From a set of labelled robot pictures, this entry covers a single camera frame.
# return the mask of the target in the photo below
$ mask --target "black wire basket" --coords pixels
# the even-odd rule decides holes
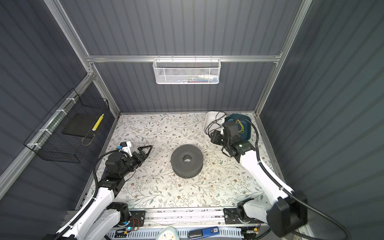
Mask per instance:
[[[43,160],[80,163],[109,111],[104,98],[76,94],[67,100],[70,102],[57,110],[56,117],[44,129],[39,129],[39,124],[24,142]]]

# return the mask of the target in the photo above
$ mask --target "gray panel wall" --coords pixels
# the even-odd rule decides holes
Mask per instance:
[[[300,1],[61,3],[91,55],[273,55]]]
[[[43,1],[0,1],[0,172],[86,71]]]
[[[384,1],[315,1],[261,118],[288,184],[382,239]],[[338,234],[310,217],[316,236]]]
[[[0,1],[0,170],[52,107],[86,75],[44,1]],[[98,96],[91,84],[84,94]],[[34,157],[0,200],[1,239],[42,239],[74,209],[114,118],[106,114],[81,164]]]
[[[96,63],[121,112],[255,110],[274,63],[222,63],[219,84],[157,84],[152,63]]]

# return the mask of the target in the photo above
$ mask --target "floral pattern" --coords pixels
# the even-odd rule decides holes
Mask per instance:
[[[254,119],[252,113],[243,114]],[[135,174],[126,176],[126,179],[132,178],[121,189],[116,201],[126,202],[134,209],[235,206],[249,197],[262,201],[264,191],[257,181],[203,134],[204,120],[205,114],[121,115],[107,150],[115,149],[123,141],[131,141],[131,151],[146,145],[153,145],[153,149]],[[250,142],[255,141],[255,136],[252,131]],[[197,146],[204,156],[202,171],[191,179],[178,177],[170,163],[173,151],[183,144]],[[258,146],[260,157],[272,169],[261,138]],[[99,179],[105,160],[97,171]]]

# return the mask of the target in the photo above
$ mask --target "gray spool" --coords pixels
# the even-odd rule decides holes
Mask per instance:
[[[195,177],[203,168],[203,154],[193,145],[182,145],[173,151],[170,163],[179,177]]]

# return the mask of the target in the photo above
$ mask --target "white container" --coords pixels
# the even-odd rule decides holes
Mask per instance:
[[[226,114],[223,112],[215,112],[215,111],[207,112],[207,115],[205,116],[205,121],[204,121],[203,133],[208,136],[208,132],[212,132],[213,130],[218,130],[221,132],[222,127],[220,127],[220,125],[224,123],[225,117],[226,117]],[[213,123],[211,126],[209,126],[209,124],[216,119],[218,120],[217,122],[220,125],[217,123]]]
[[[177,62],[156,58],[153,61],[157,84],[218,84],[220,69],[220,59],[207,62]]]

